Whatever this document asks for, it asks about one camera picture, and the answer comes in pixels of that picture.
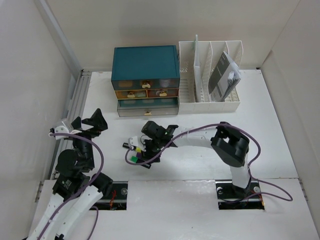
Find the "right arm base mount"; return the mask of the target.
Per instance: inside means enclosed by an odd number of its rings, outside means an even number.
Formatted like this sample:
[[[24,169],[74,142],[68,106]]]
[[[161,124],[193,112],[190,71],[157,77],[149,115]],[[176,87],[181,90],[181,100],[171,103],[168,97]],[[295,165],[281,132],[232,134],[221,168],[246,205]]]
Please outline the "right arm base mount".
[[[231,180],[215,182],[219,210],[264,210],[258,181],[251,181],[242,189],[234,186]]]

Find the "clear mesh document pouch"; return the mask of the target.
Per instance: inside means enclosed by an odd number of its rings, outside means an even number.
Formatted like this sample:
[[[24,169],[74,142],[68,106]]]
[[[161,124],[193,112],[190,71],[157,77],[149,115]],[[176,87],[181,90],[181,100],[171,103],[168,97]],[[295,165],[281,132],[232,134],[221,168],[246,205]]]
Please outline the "clear mesh document pouch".
[[[194,40],[194,61],[193,61],[193,73],[194,73],[194,92],[196,102],[201,102],[201,64],[200,64],[200,55],[199,55],[199,41],[198,35],[195,35]]]

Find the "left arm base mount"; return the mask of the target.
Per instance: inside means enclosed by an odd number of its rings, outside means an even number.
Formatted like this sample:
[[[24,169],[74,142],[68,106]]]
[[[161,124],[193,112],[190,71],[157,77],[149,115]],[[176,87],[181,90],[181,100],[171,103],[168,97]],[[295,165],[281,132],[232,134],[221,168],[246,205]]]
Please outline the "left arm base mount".
[[[100,211],[125,211],[127,209],[128,182],[115,181],[108,196],[98,200],[93,206]]]

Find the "green cap black highlighter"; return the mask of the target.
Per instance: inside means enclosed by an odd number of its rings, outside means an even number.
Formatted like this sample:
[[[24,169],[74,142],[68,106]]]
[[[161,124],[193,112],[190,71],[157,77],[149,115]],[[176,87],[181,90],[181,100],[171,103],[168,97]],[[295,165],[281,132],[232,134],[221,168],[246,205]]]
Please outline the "green cap black highlighter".
[[[150,163],[146,163],[147,161],[143,158],[139,158],[137,156],[132,156],[130,158],[130,161],[140,167],[144,167],[146,169],[150,169],[151,168],[151,164]]]

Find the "grey Canon setup guide booklet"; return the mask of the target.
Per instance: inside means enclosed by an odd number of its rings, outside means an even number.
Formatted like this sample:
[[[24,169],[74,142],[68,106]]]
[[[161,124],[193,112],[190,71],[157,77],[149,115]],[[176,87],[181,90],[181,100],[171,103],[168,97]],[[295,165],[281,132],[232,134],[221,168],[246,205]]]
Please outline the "grey Canon setup guide booklet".
[[[223,51],[209,78],[209,100],[211,102],[224,102],[241,78],[239,66],[227,52]]]

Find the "yellow cap black highlighter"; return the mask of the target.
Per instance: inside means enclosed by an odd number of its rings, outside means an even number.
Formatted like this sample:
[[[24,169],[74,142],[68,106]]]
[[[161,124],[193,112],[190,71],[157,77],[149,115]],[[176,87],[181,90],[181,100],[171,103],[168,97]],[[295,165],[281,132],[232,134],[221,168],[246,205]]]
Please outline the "yellow cap black highlighter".
[[[126,148],[126,149],[129,149],[131,151],[136,151],[137,153],[140,153],[141,152],[141,149],[137,146],[134,146],[134,145],[129,145],[128,143],[124,142],[122,144],[122,147],[123,148]]]

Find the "clear jar of paper clips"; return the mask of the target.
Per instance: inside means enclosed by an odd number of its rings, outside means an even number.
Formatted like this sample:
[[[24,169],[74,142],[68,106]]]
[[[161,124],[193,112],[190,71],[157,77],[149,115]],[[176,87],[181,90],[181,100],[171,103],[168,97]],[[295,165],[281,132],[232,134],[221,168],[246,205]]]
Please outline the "clear jar of paper clips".
[[[172,86],[172,79],[171,78],[160,79],[159,84],[162,88],[169,88]]]

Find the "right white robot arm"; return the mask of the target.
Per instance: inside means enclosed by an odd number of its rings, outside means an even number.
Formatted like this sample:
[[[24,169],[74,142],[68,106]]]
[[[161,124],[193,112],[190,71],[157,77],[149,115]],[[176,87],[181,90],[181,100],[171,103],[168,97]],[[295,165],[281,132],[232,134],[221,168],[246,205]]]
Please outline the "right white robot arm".
[[[251,177],[248,169],[250,140],[227,122],[218,126],[203,127],[198,130],[178,125],[164,128],[154,121],[148,121],[141,132],[149,137],[144,142],[145,160],[159,161],[161,150],[166,147],[203,147],[213,149],[220,159],[229,166],[232,193],[243,199],[250,191]]]

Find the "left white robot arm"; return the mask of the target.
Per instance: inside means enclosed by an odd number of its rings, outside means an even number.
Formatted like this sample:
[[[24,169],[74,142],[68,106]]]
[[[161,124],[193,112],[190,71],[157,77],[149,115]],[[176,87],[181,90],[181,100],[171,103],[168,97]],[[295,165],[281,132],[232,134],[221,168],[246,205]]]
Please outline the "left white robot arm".
[[[59,176],[42,218],[27,239],[69,240],[94,204],[111,195],[113,180],[101,168],[93,176],[87,175],[95,168],[93,150],[103,153],[92,139],[107,129],[100,108],[90,118],[62,119],[50,129],[50,137],[72,141],[72,148],[58,155],[55,169]]]

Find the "teal desktop drawer cabinet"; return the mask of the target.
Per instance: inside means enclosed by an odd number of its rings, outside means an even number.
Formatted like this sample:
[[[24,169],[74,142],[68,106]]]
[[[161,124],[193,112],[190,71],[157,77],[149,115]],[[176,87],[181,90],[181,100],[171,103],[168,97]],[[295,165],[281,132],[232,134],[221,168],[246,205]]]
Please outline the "teal desktop drawer cabinet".
[[[111,84],[120,117],[177,115],[179,112],[180,63],[175,45],[130,46],[114,49]],[[172,79],[171,87],[160,86],[160,79]],[[130,89],[119,88],[119,81],[132,80]],[[135,96],[146,91],[144,98]]]

